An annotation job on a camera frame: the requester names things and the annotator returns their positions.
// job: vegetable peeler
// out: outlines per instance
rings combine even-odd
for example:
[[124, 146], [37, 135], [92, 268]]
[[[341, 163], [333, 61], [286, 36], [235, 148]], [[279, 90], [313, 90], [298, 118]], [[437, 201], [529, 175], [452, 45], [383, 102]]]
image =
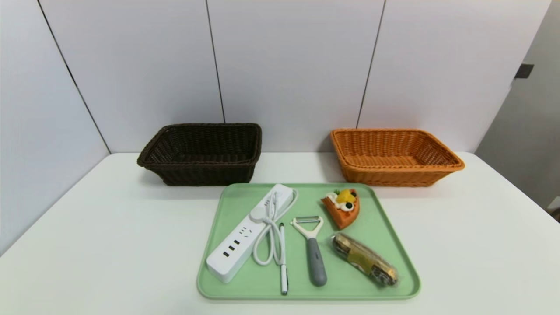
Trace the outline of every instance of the vegetable peeler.
[[[302, 228], [298, 223], [314, 223], [319, 222], [313, 231]], [[298, 230], [307, 239], [307, 264], [309, 266], [309, 275], [311, 282], [316, 286], [326, 284], [326, 271], [317, 243], [317, 234], [323, 226], [323, 218], [320, 216], [302, 216], [295, 217], [290, 222], [296, 230]]]

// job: wicker basket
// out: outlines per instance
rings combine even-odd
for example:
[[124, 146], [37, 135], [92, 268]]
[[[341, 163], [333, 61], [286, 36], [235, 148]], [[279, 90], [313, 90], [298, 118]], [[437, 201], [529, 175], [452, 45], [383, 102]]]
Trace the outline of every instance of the wicker basket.
[[418, 129], [336, 129], [330, 133], [344, 178], [372, 186], [430, 186], [465, 168], [436, 137]]
[[254, 123], [174, 124], [146, 145], [138, 165], [170, 186], [248, 183], [261, 140], [260, 126]]

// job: white pen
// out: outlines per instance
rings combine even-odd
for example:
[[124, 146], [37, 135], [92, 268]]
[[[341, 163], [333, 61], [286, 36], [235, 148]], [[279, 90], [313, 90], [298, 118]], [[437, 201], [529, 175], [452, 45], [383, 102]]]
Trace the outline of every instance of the white pen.
[[283, 253], [283, 260], [280, 264], [280, 292], [282, 295], [288, 294], [288, 268], [286, 268], [286, 237], [284, 236], [284, 223], [280, 223], [280, 236], [282, 241], [280, 242], [280, 246], [284, 245], [284, 248], [281, 248]]

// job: peeler handle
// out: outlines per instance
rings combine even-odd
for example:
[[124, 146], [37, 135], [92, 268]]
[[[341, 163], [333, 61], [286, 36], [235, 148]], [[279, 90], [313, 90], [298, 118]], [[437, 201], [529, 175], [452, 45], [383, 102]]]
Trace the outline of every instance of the peeler handle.
[[326, 284], [326, 271], [316, 238], [307, 239], [307, 264], [311, 282], [316, 286]]

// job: table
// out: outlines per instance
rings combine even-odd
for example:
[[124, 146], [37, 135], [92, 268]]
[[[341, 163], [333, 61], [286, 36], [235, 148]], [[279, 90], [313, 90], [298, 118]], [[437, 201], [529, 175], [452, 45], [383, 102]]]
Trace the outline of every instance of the table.
[[[137, 154], [113, 154], [0, 257], [0, 314], [558, 312], [560, 225], [478, 157], [458, 154], [465, 170], [432, 187], [374, 187], [422, 279], [413, 299], [205, 299], [197, 271], [223, 187], [167, 187]], [[253, 176], [342, 181], [331, 153], [263, 153]]]

